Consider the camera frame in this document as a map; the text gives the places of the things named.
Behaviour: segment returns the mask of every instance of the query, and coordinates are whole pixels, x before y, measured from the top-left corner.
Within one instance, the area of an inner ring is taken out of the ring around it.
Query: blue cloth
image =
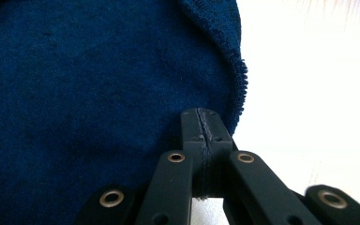
[[[147,181],[188,108],[233,133],[240,38],[235,0],[0,1],[0,224],[69,224]]]

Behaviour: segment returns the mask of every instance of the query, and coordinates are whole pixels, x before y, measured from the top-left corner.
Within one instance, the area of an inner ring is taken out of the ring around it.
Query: white surface
[[[238,0],[249,68],[234,135],[291,189],[340,188],[360,202],[360,1]],[[221,200],[192,224],[228,224]]]

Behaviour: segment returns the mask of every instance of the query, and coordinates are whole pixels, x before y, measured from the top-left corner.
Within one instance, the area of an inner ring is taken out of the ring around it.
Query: metal grommet
[[[318,192],[318,197],[323,203],[336,209],[343,209],[347,207],[347,202],[332,191],[320,190]]]
[[[245,163],[252,163],[254,161],[254,157],[250,154],[240,153],[238,154],[238,160],[245,162]]]
[[[114,198],[114,200],[110,201],[107,198],[109,196],[115,195],[116,198]],[[118,190],[118,189],[111,189],[111,190],[107,190],[106,192],[104,192],[103,195],[101,195],[100,197],[100,204],[103,207],[106,208],[111,208],[111,207],[115,207],[116,205],[120,204],[125,198],[124,193],[122,193],[122,191]]]
[[[183,154],[172,153],[168,156],[170,162],[182,162],[186,157]]]

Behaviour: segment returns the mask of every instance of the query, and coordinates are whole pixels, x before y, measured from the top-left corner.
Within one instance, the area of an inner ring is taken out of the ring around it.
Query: blue fabric
[[[188,108],[233,133],[240,31],[234,0],[0,2],[0,224],[69,224],[147,181]]]

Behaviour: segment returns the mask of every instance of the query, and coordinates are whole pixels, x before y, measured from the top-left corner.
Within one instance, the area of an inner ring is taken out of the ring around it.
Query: white background
[[[249,73],[233,136],[301,194],[340,188],[360,202],[360,0],[238,0]],[[221,200],[192,224],[228,224]]]

